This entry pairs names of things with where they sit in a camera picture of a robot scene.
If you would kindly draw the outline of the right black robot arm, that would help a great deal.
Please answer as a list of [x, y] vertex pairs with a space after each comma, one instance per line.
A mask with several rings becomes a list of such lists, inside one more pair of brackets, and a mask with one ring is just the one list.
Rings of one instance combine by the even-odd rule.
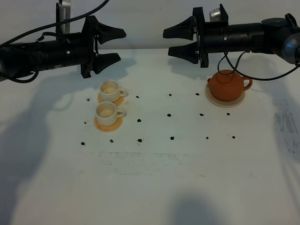
[[205, 21], [202, 7], [195, 7], [192, 16], [165, 29], [163, 38], [196, 41], [169, 48], [168, 54], [193, 64], [209, 66], [210, 53], [253, 52], [275, 54], [290, 64], [300, 62], [300, 28], [291, 14], [269, 18], [260, 23], [230, 25], [223, 5], [210, 11]]

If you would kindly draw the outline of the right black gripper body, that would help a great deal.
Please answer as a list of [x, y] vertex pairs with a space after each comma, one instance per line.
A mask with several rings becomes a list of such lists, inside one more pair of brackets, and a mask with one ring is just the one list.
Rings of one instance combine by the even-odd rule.
[[202, 7], [193, 8], [192, 16], [194, 18], [195, 33], [198, 45], [198, 58], [200, 67], [207, 68], [209, 66], [209, 53], [219, 53], [220, 43], [224, 40], [222, 35], [228, 24], [228, 14], [222, 4], [219, 5], [222, 13], [221, 21], [206, 22]]

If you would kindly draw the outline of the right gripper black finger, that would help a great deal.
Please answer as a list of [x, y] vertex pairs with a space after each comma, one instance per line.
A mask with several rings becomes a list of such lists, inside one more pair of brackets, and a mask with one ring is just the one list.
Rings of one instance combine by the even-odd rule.
[[168, 50], [168, 55], [187, 60], [191, 63], [198, 63], [199, 58], [197, 51], [197, 42], [193, 42], [188, 45], [170, 47]]
[[193, 39], [194, 33], [194, 18], [190, 16], [185, 21], [165, 29], [163, 38]]

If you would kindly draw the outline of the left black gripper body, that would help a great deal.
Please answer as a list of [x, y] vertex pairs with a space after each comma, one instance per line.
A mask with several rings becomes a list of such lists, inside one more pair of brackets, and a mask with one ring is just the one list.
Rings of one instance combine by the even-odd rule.
[[100, 73], [98, 52], [99, 27], [95, 16], [86, 17], [81, 34], [87, 50], [85, 63], [81, 65], [81, 75], [83, 78], [90, 78], [91, 71], [95, 74]]

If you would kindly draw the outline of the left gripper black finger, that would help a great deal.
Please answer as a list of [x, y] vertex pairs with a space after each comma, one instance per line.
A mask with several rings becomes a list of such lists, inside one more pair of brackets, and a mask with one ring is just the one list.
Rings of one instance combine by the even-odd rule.
[[97, 23], [97, 40], [100, 44], [104, 44], [105, 42], [125, 38], [126, 33], [123, 29], [110, 27], [107, 25], [104, 25], [102, 23]]
[[121, 60], [117, 53], [99, 54], [93, 61], [93, 72], [99, 74], [107, 67]]

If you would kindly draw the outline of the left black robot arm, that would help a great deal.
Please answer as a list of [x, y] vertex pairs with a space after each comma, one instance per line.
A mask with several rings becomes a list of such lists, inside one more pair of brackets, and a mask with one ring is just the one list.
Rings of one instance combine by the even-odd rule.
[[88, 16], [81, 32], [63, 34], [59, 29], [44, 32], [33, 43], [11, 44], [0, 49], [0, 79], [29, 83], [41, 71], [79, 65], [83, 78], [99, 74], [121, 60], [117, 53], [100, 54], [98, 45], [125, 38], [123, 29], [98, 22]]

